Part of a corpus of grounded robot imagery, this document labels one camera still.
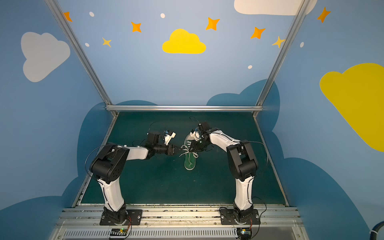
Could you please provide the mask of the green canvas sneaker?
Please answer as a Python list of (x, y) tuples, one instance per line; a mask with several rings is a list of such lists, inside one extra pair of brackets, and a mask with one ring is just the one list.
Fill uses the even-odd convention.
[(185, 163), (184, 163), (185, 168), (188, 171), (191, 171), (195, 168), (196, 166), (196, 159), (192, 154), (185, 155)]

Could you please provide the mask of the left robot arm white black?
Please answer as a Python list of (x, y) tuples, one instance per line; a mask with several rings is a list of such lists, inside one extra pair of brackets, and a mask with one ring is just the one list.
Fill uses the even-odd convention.
[(176, 133), (165, 131), (163, 143), (159, 143), (161, 134), (159, 132), (147, 133), (144, 146), (128, 147), (126, 145), (106, 144), (104, 145), (90, 165), (90, 172), (96, 178), (102, 188), (105, 210), (108, 216), (121, 218), (126, 214), (126, 204), (122, 197), (120, 188), (120, 176), (127, 161), (149, 160), (156, 154), (173, 156), (178, 147), (170, 141)]

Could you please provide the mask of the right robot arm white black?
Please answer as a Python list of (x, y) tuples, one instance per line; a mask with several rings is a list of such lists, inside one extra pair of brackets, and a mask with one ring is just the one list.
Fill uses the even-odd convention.
[(236, 183), (235, 215), (245, 218), (253, 213), (252, 187), (259, 163), (251, 143), (232, 138), (218, 128), (211, 128), (207, 122), (199, 123), (187, 139), (190, 141), (190, 152), (202, 152), (213, 145), (227, 153), (229, 169)]

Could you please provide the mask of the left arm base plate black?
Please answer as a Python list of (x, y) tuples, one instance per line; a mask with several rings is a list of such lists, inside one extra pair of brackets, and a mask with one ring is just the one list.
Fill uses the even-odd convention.
[(117, 212), (104, 208), (100, 226), (138, 226), (141, 223), (143, 210), (121, 209)]

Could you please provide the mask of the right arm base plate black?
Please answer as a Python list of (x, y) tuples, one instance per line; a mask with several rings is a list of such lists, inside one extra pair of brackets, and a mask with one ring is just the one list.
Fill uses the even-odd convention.
[(253, 208), (248, 210), (219, 208), (222, 225), (258, 225), (261, 223), (259, 212)]

